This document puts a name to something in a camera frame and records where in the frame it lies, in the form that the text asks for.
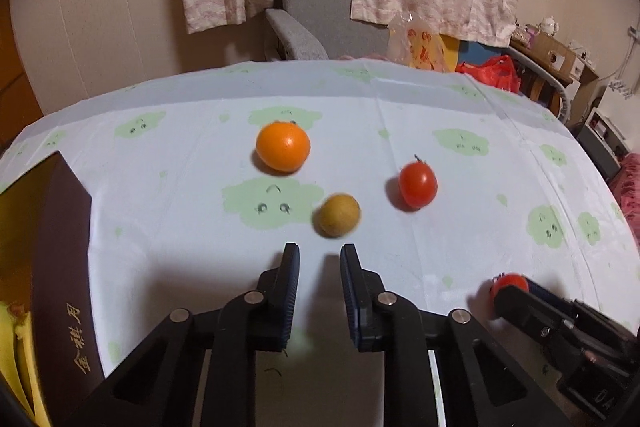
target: cherry tomato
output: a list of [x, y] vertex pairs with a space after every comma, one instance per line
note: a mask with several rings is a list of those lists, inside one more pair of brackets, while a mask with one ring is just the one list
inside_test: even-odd
[[529, 283], [524, 276], [520, 275], [519, 273], [506, 273], [504, 275], [500, 275], [500, 277], [495, 279], [494, 283], [489, 289], [489, 295], [491, 296], [492, 302], [494, 301], [495, 296], [498, 295], [498, 291], [500, 291], [505, 286], [517, 286], [523, 291], [529, 291]]
[[400, 194], [411, 208], [427, 206], [438, 192], [436, 176], [425, 162], [416, 156], [416, 161], [405, 165], [398, 178]]

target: red plastic bag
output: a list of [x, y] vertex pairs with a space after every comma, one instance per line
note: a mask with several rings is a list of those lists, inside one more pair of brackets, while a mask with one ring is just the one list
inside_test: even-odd
[[467, 73], [486, 86], [497, 87], [514, 93], [520, 90], [520, 79], [509, 55], [492, 57], [482, 66], [462, 62], [456, 66], [456, 73]]

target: plastic bag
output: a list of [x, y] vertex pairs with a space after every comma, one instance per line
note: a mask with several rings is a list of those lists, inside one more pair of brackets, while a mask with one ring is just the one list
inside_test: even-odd
[[449, 73], [440, 36], [412, 12], [402, 12], [389, 23], [386, 58], [417, 70]]
[[492, 57], [482, 66], [474, 66], [462, 62], [462, 64], [457, 65], [456, 73], [470, 74], [478, 82], [487, 86], [514, 93], [520, 91], [520, 79], [509, 55]]

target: orange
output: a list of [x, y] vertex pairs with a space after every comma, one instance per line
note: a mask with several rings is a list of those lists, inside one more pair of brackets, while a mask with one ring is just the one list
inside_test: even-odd
[[255, 152], [272, 169], [295, 172], [302, 167], [311, 151], [304, 130], [294, 123], [273, 122], [264, 126], [255, 139]]

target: white teapot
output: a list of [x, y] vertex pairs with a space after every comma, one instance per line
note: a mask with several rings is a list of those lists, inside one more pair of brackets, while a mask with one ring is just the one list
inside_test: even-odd
[[538, 25], [540, 31], [545, 32], [547, 35], [551, 35], [552, 37], [558, 33], [559, 27], [558, 23], [554, 20], [553, 17], [545, 17], [542, 19], [542, 22]]

